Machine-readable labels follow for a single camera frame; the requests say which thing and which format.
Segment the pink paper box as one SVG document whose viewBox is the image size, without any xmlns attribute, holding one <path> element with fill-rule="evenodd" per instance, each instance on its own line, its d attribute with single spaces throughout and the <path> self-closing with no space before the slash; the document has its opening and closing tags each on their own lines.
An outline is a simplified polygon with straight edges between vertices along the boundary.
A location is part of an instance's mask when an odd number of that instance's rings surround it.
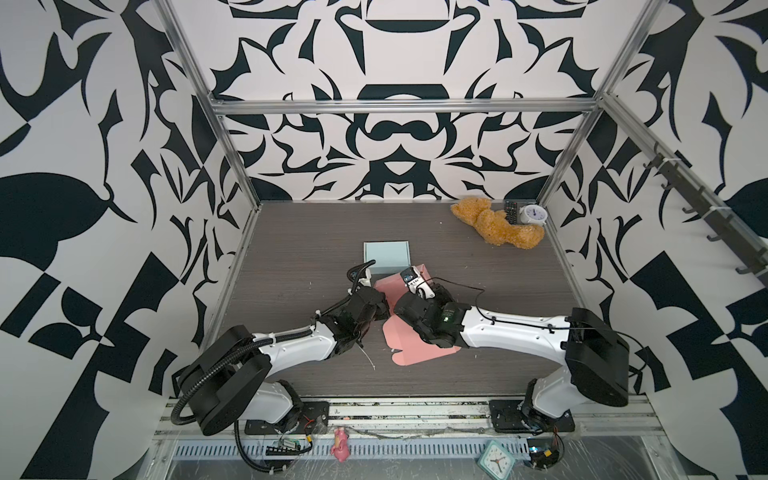
<svg viewBox="0 0 768 480">
<path fill-rule="evenodd" d="M 390 349 L 394 349 L 392 361 L 401 366 L 410 366 L 457 353 L 460 347 L 440 348 L 424 342 L 418 333 L 400 317 L 394 314 L 397 301 L 408 291 L 399 274 L 377 280 L 373 287 L 382 292 L 390 307 L 391 316 L 384 322 L 383 334 Z"/>
</svg>

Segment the light blue paper box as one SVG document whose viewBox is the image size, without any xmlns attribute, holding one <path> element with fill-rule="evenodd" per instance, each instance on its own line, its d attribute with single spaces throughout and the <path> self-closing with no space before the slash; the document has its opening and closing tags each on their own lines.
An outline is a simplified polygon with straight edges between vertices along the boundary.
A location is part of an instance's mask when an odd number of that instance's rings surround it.
<svg viewBox="0 0 768 480">
<path fill-rule="evenodd" d="M 363 243 L 364 261 L 374 260 L 369 267 L 376 275 L 398 274 L 412 265 L 408 241 L 378 241 Z"/>
</svg>

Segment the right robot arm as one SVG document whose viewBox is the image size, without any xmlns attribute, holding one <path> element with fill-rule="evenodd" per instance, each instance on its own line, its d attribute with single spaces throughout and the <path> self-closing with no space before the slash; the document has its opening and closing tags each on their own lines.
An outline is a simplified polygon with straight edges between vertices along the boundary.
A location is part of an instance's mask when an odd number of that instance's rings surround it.
<svg viewBox="0 0 768 480">
<path fill-rule="evenodd" d="M 461 303 L 438 285 L 424 298 L 404 294 L 394 313 L 419 337 L 440 348 L 495 348 L 544 358 L 559 368 L 529 385 L 521 409 L 558 419 L 587 401 L 628 404 L 630 347 L 588 309 L 566 316 L 531 317 L 493 312 Z"/>
</svg>

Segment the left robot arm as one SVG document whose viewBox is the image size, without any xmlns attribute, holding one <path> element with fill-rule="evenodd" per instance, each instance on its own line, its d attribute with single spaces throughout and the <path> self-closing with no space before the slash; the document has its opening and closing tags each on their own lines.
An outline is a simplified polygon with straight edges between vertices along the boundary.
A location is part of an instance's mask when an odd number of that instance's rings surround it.
<svg viewBox="0 0 768 480">
<path fill-rule="evenodd" d="M 318 313 L 305 328 L 256 334 L 236 325 L 177 376 L 171 422 L 195 423 L 206 436 L 241 419 L 283 423 L 298 412 L 301 400 L 289 383 L 268 378 L 346 353 L 361 342 L 373 322 L 389 316 L 385 294 L 361 287 Z"/>
</svg>

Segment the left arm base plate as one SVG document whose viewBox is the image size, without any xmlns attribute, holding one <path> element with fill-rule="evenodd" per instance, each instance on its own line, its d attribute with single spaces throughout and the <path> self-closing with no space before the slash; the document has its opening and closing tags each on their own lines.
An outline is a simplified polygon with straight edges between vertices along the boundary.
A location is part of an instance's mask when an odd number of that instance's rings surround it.
<svg viewBox="0 0 768 480">
<path fill-rule="evenodd" d="M 309 401 L 301 406 L 294 406 L 285 418 L 276 424 L 262 420 L 247 420 L 244 427 L 246 435 L 303 435 L 325 425 L 328 419 L 330 403 L 327 401 Z"/>
</svg>

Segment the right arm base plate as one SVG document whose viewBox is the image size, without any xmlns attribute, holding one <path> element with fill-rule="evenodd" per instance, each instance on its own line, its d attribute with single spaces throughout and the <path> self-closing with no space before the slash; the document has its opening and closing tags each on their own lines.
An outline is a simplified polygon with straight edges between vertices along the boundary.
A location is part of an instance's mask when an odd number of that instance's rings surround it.
<svg viewBox="0 0 768 480">
<path fill-rule="evenodd" d="M 523 408 L 523 401 L 490 400 L 488 402 L 492 428 L 497 433 L 530 434 L 572 433 L 576 430 L 570 411 L 552 419 L 533 409 Z"/>
</svg>

